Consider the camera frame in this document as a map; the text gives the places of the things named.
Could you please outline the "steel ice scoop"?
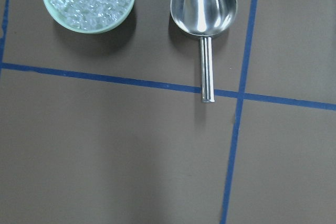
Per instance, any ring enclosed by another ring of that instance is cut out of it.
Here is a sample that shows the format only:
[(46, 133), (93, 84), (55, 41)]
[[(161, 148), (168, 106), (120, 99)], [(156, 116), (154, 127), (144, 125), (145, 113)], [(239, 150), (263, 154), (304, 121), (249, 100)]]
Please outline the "steel ice scoop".
[(237, 0), (170, 1), (170, 13), (175, 24), (199, 41), (204, 103), (215, 101), (212, 39), (230, 27), (235, 20), (237, 9)]

